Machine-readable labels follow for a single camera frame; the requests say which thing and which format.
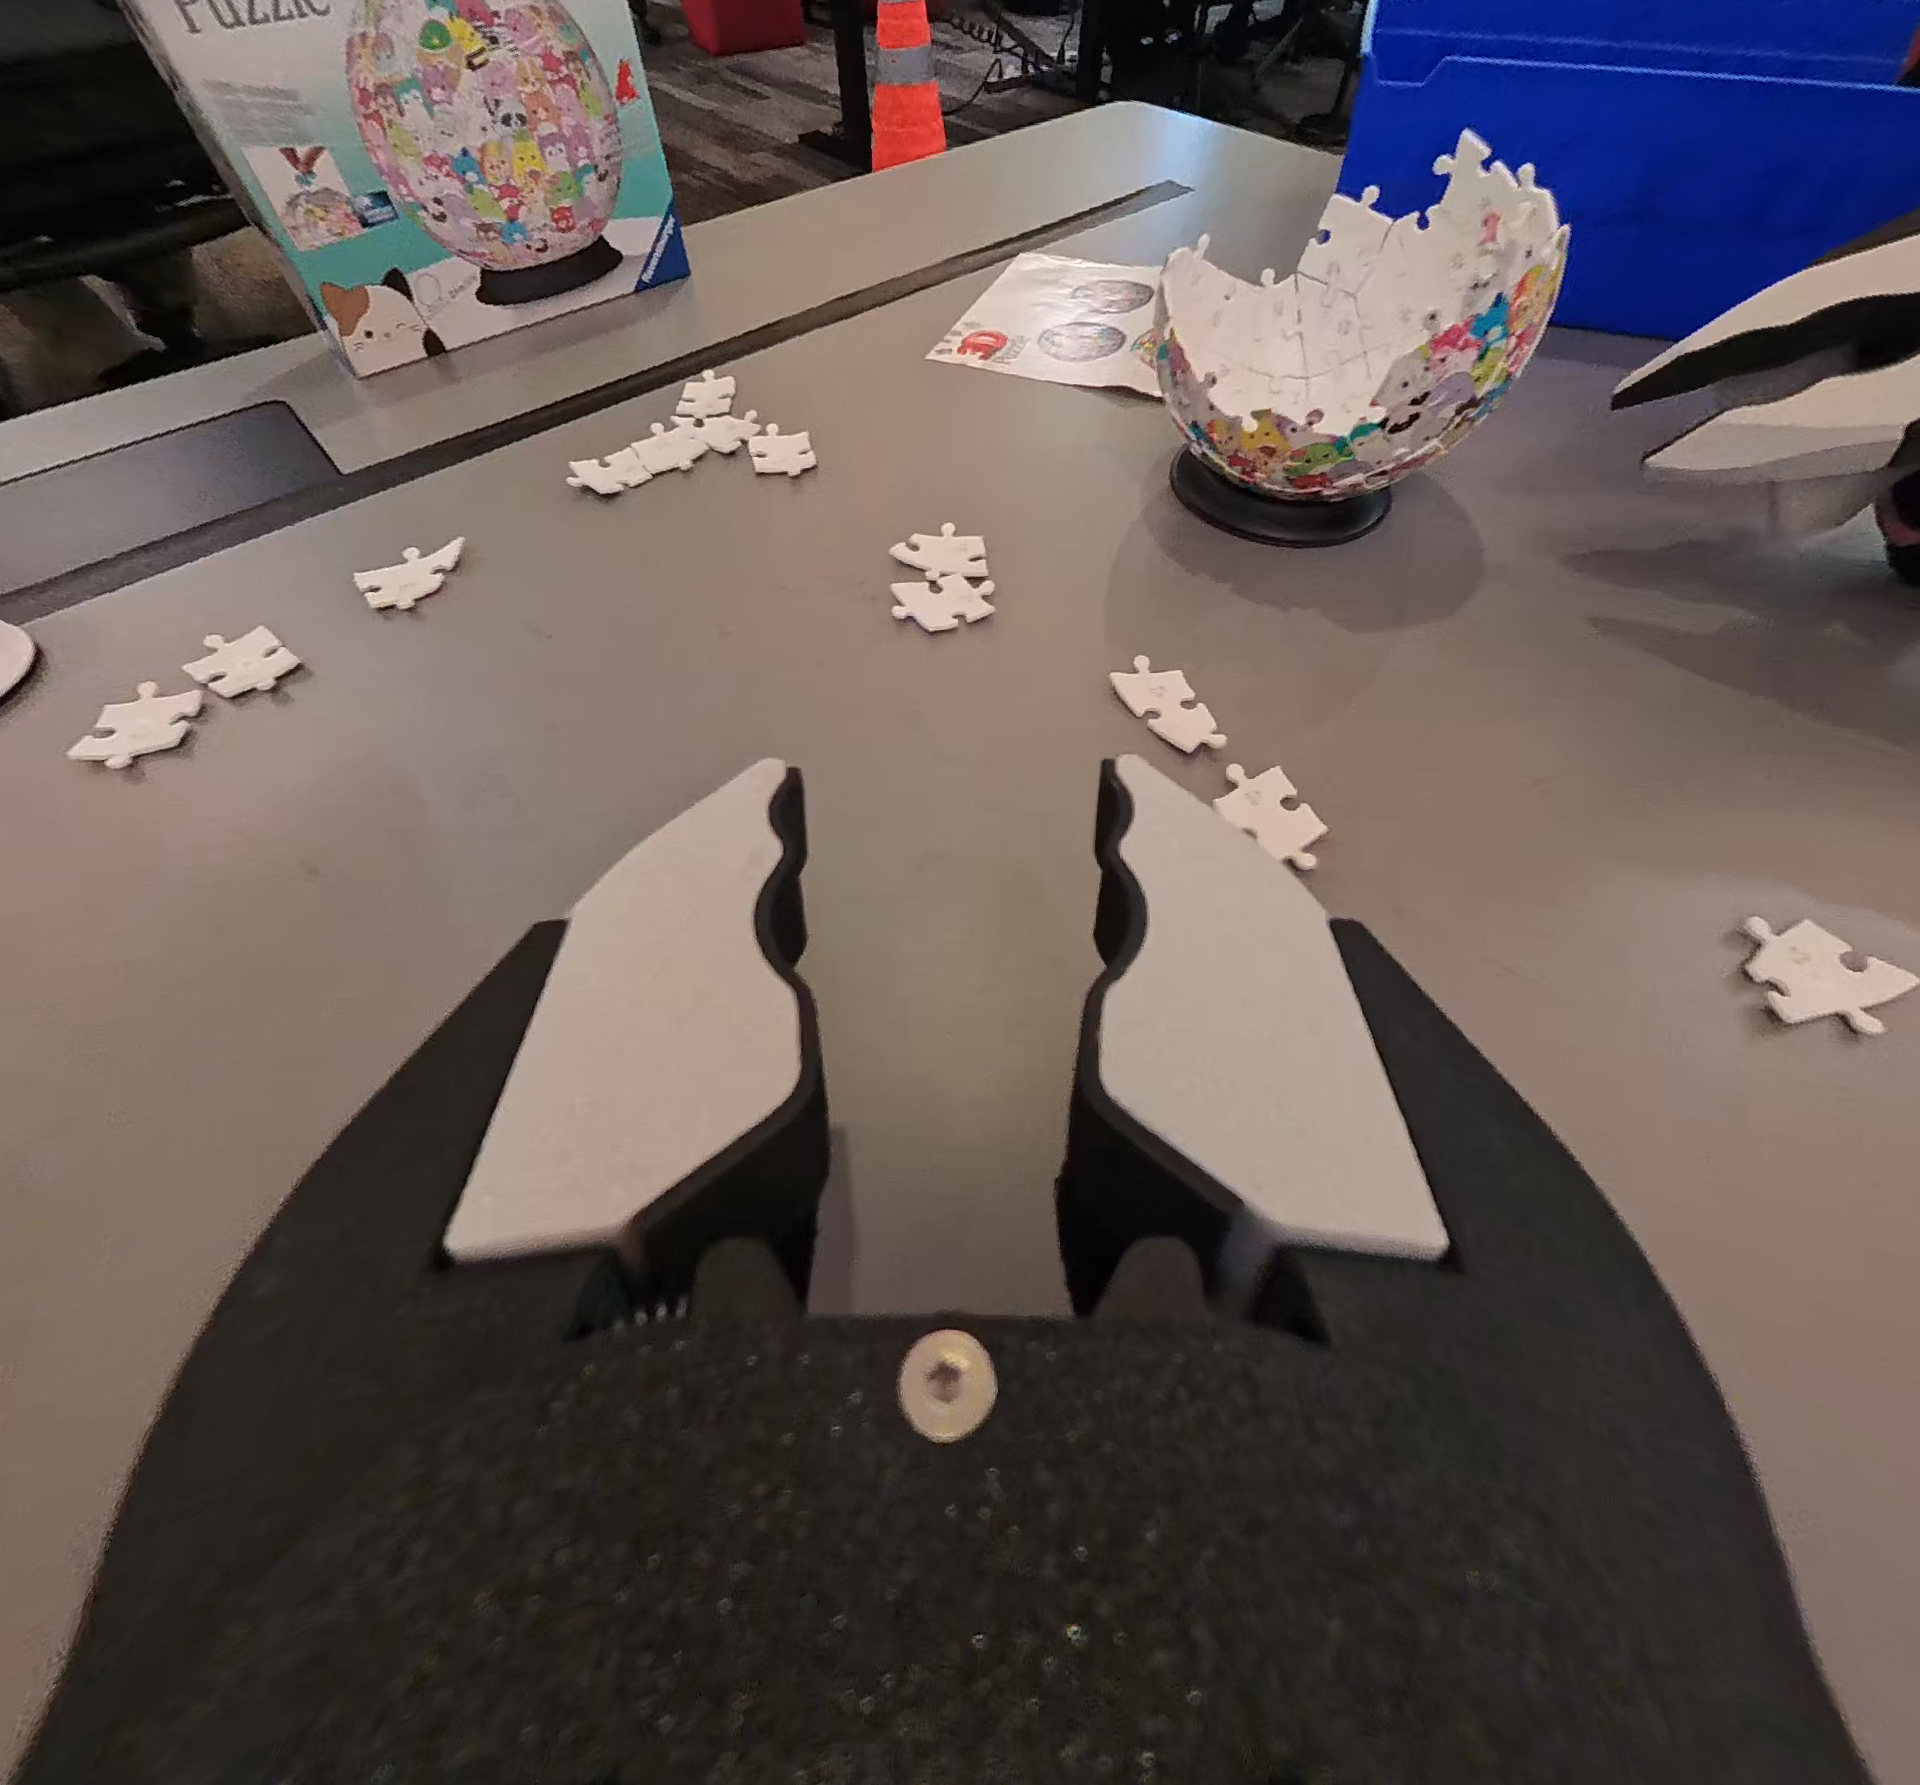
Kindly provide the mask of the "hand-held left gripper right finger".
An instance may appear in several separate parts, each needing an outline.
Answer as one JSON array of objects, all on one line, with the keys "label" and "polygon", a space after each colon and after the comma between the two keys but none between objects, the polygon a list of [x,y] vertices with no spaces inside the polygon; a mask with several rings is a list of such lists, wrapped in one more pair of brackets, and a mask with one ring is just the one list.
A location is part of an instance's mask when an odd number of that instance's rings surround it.
[{"label": "hand-held left gripper right finger", "polygon": [[1058,1172],[1070,1310],[1141,1242],[1254,1312],[1310,1252],[1440,1268],[1449,1232],[1327,910],[1135,755],[1098,768],[1093,948]]}]

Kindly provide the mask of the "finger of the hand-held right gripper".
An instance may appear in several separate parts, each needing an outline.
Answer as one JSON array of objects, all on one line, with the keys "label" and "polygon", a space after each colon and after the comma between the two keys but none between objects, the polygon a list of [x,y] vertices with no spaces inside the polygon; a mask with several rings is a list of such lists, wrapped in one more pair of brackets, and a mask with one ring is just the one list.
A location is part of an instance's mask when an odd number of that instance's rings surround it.
[{"label": "finger of the hand-held right gripper", "polygon": [[1917,213],[1749,293],[1629,374],[1612,410],[1809,372],[1872,372],[1917,347]]},{"label": "finger of the hand-held right gripper", "polygon": [[1915,367],[1788,366],[1722,380],[1708,398],[1697,423],[1644,454],[1654,483],[1764,493],[1795,538],[1869,510],[1915,525]]}]

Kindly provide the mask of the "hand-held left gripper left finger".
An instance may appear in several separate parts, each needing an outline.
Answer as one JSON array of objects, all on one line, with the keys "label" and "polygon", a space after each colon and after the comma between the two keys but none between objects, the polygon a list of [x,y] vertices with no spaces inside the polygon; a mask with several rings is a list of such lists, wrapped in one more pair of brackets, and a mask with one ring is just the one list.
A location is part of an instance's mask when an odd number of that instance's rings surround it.
[{"label": "hand-held left gripper left finger", "polygon": [[608,1252],[637,1303],[764,1245],[805,1300],[829,1088],[805,949],[803,774],[749,764],[569,910],[467,1182],[456,1267]]}]

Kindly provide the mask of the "partly built puzzle ball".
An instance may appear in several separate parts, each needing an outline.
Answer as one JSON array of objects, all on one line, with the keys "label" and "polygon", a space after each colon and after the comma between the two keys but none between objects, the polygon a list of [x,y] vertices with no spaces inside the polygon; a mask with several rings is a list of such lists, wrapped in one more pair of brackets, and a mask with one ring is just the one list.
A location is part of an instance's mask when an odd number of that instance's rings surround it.
[{"label": "partly built puzzle ball", "polygon": [[1543,341],[1570,228],[1525,162],[1464,127],[1427,210],[1327,200],[1289,275],[1202,237],[1160,271],[1153,370],[1182,452],[1254,502],[1368,502],[1449,452]]}]

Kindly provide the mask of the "black ball stand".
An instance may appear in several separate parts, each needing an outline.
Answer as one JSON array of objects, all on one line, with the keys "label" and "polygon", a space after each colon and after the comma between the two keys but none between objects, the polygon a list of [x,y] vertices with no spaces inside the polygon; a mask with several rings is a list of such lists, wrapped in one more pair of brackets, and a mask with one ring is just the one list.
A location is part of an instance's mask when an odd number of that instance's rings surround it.
[{"label": "black ball stand", "polygon": [[1223,475],[1189,446],[1172,459],[1169,488],[1178,504],[1205,525],[1239,541],[1274,548],[1334,548],[1379,528],[1394,489],[1348,498],[1267,493]]}]

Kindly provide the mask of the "pointed white puzzle piece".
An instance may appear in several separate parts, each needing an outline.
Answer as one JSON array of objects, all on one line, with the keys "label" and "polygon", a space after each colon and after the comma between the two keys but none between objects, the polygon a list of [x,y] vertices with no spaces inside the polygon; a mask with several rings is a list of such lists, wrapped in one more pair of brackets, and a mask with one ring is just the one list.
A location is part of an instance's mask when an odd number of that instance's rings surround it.
[{"label": "pointed white puzzle piece", "polygon": [[406,547],[394,564],[352,571],[353,590],[374,612],[411,612],[442,590],[464,547],[464,536],[452,536],[437,548]]}]

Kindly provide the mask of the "cluster of loose puzzle pieces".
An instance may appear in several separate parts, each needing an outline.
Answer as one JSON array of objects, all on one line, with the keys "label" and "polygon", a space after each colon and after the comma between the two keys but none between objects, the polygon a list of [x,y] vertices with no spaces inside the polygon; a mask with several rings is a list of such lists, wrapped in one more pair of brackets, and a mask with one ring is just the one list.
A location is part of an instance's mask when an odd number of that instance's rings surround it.
[{"label": "cluster of loose puzzle pieces", "polygon": [[678,394],[675,411],[600,459],[568,462],[569,491],[616,499],[663,475],[691,472],[703,459],[744,459],[759,476],[802,476],[818,468],[809,434],[783,431],[755,407],[736,407],[737,378],[703,370]]}]

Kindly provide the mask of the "puzzle instruction sheet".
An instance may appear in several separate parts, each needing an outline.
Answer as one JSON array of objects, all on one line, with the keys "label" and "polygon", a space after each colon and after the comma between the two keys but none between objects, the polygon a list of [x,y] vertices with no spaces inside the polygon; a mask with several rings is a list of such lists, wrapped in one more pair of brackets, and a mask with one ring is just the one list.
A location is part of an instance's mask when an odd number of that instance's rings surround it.
[{"label": "puzzle instruction sheet", "polygon": [[1160,402],[1160,277],[1160,265],[1024,252],[928,359]]}]

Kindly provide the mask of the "printed puzzle box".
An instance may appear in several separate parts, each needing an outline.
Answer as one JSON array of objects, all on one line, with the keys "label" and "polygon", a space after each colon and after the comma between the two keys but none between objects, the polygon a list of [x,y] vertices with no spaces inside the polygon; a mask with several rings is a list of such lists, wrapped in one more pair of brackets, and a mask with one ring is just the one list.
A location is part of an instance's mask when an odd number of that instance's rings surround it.
[{"label": "printed puzzle box", "polygon": [[688,275],[629,0],[118,0],[357,378]]}]

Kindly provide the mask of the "blue plastic bin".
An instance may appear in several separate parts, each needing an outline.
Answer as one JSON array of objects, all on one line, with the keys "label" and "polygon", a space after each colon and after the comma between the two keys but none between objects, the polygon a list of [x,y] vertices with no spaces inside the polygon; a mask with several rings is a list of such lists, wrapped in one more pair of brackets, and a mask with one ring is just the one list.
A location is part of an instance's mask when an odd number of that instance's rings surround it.
[{"label": "blue plastic bin", "polygon": [[1554,318],[1678,340],[1915,211],[1917,0],[1371,0],[1338,189],[1473,130],[1570,228]]}]

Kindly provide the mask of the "orange traffic cone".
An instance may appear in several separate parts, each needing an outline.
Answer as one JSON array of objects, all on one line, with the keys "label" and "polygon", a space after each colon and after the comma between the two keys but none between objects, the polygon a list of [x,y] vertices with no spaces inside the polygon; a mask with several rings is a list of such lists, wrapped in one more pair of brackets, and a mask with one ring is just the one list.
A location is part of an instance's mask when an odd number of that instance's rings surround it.
[{"label": "orange traffic cone", "polygon": [[875,0],[871,167],[898,168],[948,150],[948,123],[924,0]]}]

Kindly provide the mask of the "black office chair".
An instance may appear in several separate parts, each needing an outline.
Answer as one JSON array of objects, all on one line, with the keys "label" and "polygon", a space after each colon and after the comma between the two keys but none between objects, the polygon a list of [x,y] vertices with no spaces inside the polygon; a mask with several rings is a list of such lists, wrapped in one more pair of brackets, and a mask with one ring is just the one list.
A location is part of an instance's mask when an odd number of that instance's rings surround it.
[{"label": "black office chair", "polygon": [[244,219],[118,0],[3,0],[5,292],[100,277],[193,347],[186,257]]}]

